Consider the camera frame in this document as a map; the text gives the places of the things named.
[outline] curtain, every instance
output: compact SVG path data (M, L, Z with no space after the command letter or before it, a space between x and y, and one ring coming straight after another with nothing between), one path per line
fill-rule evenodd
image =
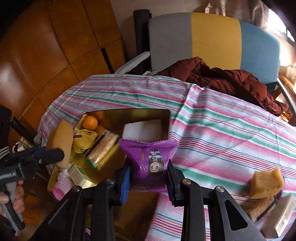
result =
M268 7L260 0L209 0L205 13L237 18L265 29Z

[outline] table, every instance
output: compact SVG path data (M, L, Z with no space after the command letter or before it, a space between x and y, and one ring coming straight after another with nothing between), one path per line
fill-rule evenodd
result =
M62 119L75 126L85 112L115 108L169 109L169 138L178 142L172 163L200 186L224 186L239 204L248 206L255 201L245 197L254 172L278 165L285 177L283 195L296 196L292 126L258 106L170 77L91 76L49 106L39 125L42 144ZM295 217L296 212L284 234ZM180 240L182 220L183 209L174 208L168 196L160 194L146 240ZM206 218L207 240L209 232Z

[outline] white wall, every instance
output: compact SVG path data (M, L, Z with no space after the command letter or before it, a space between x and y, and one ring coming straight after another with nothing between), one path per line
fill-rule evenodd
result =
M128 60L136 57L133 11L149 9L152 17L175 12L204 12L207 0L110 0Z
M287 37L285 37L284 34L280 32L275 32L270 29L267 31L275 36L280 43L280 65L284 67L293 65L296 58L296 50L289 42L287 42Z

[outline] wooden wall panel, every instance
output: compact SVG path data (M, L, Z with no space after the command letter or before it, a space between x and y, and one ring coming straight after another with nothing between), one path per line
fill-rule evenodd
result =
M83 0L83 3L101 47L120 39L119 28L109 0Z
M100 49L78 60L72 67L80 82L94 74L110 73Z
M59 97L63 92L79 83L72 67L68 67L54 77L39 93L38 96L45 106Z
M29 130L36 131L41 117L46 112L48 106L63 92L79 81L72 69L66 68L53 78L31 101L27 110L20 117L20 122Z
M32 3L14 22L6 38L24 75L37 92L69 65L56 41L44 1Z
M48 0L47 8L71 64L99 47L82 0Z
M125 64L121 40L106 45L105 50L114 72Z
M46 112L47 106L45 106L40 97L37 95L30 102L28 108L25 110L25 113L19 118L20 122L30 131L35 133L38 129L41 117Z
M8 145L12 148L18 141L20 140L20 135L14 130L10 129L9 138L8 138Z
M37 90L28 82L6 39L0 43L0 53L0 104L18 118Z

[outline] cartoon character print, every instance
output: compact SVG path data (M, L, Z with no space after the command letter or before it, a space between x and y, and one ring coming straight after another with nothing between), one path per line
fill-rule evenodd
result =
M160 151L158 149L150 149L150 155L148 156L148 158L148 174L156 176L160 176L161 174L163 174L165 164L163 162L163 158L161 156Z

